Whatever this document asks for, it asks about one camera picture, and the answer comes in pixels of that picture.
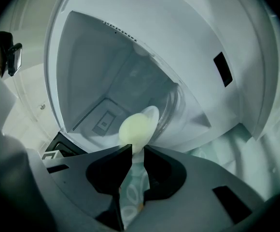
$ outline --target black plastic part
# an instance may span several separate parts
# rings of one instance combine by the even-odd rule
[[[71,157],[82,154],[87,154],[84,150],[80,149],[78,146],[69,141],[66,137],[64,137],[60,132],[55,136],[52,142],[46,149],[46,152],[59,150],[63,157]]]
[[[229,187],[217,187],[213,189],[213,192],[222,203],[234,224],[241,222],[252,213]]]
[[[186,180],[186,169],[179,161],[149,146],[144,147],[144,167],[150,182],[150,189],[144,192],[144,204],[170,198]]]
[[[86,178],[97,192],[112,196],[119,194],[119,187],[132,165],[132,147],[126,145],[92,162],[86,170]]]
[[[114,230],[123,231],[124,225],[121,217],[119,200],[119,195],[113,197],[109,209],[102,212],[95,219]]]
[[[65,165],[65,164],[62,164],[62,165],[58,165],[58,166],[54,166],[54,167],[51,167],[51,168],[47,168],[49,174],[52,174],[52,173],[55,173],[55,172],[58,172],[58,171],[62,171],[64,169],[68,169],[69,166]]]
[[[214,63],[222,77],[224,86],[227,87],[232,82],[232,75],[222,52],[215,57]]]

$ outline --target inner chamber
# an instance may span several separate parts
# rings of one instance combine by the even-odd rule
[[[160,112],[153,137],[156,141],[162,138],[177,110],[188,106],[184,87],[159,68],[137,39],[114,25],[77,12],[69,14],[64,26],[56,75],[65,130],[89,151],[119,145],[118,131],[123,121],[149,105],[157,106]],[[172,125],[182,127],[183,120]],[[169,145],[167,138],[166,133],[159,141]]]

